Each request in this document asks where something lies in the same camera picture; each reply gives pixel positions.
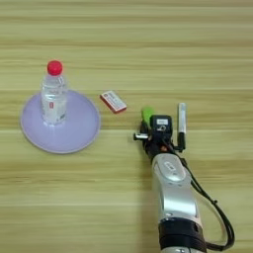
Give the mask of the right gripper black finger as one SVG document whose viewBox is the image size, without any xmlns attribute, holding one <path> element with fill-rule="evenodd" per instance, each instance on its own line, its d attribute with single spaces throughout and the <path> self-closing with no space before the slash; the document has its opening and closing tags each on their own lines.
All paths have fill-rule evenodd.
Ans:
<svg viewBox="0 0 253 253">
<path fill-rule="evenodd" d="M 183 152 L 185 150 L 185 134 L 181 131 L 177 134 L 177 146 L 176 149 L 179 152 Z"/>
<path fill-rule="evenodd" d="M 141 121 L 139 130 L 141 133 L 149 134 L 150 127 L 148 126 L 148 123 L 145 120 Z"/>
</svg>

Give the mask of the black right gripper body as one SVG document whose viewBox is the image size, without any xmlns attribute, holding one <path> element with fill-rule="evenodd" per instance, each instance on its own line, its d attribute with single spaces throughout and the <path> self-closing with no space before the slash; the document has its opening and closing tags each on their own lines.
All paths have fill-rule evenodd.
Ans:
<svg viewBox="0 0 253 253">
<path fill-rule="evenodd" d="M 142 147 L 150 161 L 153 161 L 158 154 L 169 153 L 176 155 L 179 152 L 176 149 L 177 145 L 173 144 L 172 137 L 169 134 L 135 133 L 133 139 L 142 142 Z"/>
</svg>

